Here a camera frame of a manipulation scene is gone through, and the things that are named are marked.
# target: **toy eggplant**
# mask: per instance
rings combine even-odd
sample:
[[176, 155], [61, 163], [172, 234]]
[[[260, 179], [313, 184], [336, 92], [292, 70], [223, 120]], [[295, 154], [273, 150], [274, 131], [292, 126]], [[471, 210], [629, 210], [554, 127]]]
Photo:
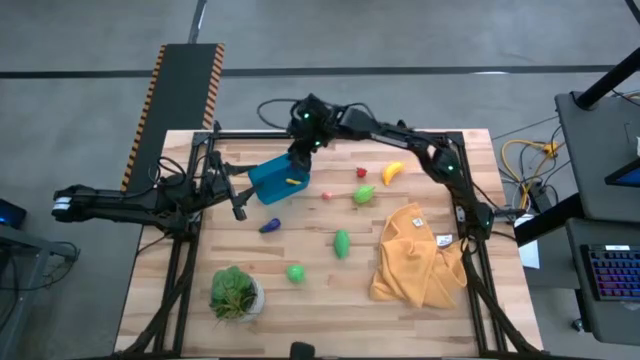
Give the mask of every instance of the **toy eggplant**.
[[268, 223], [262, 225], [260, 227], [260, 231], [261, 233], [267, 233], [267, 232], [272, 232], [272, 231], [276, 231], [280, 228], [280, 220], [278, 220], [278, 218], [274, 218], [273, 220], [269, 221]]

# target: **green lime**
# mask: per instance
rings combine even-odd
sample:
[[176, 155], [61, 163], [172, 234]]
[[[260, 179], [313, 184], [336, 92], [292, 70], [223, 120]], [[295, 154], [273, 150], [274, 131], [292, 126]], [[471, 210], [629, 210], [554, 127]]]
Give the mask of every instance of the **green lime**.
[[302, 265], [291, 265], [287, 268], [287, 277], [294, 284], [304, 282], [304, 267]]

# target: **small yellow object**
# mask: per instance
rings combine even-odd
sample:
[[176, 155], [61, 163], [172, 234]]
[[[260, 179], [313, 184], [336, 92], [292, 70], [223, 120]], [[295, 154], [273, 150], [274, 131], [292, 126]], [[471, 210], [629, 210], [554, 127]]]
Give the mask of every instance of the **small yellow object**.
[[382, 182], [386, 186], [389, 186], [391, 179], [402, 170], [404, 170], [404, 164], [399, 161], [389, 164], [384, 171], [382, 171]]
[[542, 151], [545, 152], [545, 154], [547, 154], [547, 157], [549, 158], [554, 158], [556, 156], [558, 156], [558, 142], [554, 141], [551, 144], [545, 144], [544, 147], [542, 148]]

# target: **black and orange striped ramp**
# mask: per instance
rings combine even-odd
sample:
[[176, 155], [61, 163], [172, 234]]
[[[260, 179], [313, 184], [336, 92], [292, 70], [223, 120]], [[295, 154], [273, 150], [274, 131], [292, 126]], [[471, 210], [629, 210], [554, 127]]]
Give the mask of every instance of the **black and orange striped ramp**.
[[147, 171], [162, 153], [167, 130], [211, 129], [223, 56], [223, 44], [160, 48], [121, 191], [149, 186]]

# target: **small red fruit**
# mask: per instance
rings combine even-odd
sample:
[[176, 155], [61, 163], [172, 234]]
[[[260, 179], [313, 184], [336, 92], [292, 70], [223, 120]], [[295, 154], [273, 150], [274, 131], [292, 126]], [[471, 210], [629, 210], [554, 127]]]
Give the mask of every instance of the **small red fruit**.
[[357, 168], [356, 169], [356, 174], [358, 174], [358, 177], [365, 177], [365, 176], [367, 176], [367, 169]]

